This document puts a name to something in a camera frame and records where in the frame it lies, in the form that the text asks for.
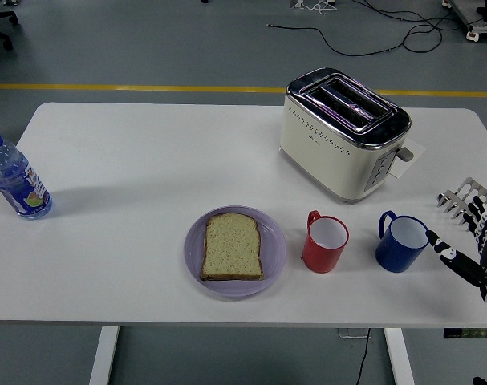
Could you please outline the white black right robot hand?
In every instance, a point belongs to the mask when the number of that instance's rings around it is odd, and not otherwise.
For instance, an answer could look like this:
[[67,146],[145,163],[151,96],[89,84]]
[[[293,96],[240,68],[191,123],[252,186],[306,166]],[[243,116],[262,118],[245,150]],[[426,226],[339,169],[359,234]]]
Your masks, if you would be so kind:
[[468,203],[468,209],[463,218],[477,243],[479,262],[442,241],[432,230],[427,231],[426,235],[439,259],[451,271],[477,287],[483,301],[487,303],[487,207],[480,197],[474,197],[473,201]]

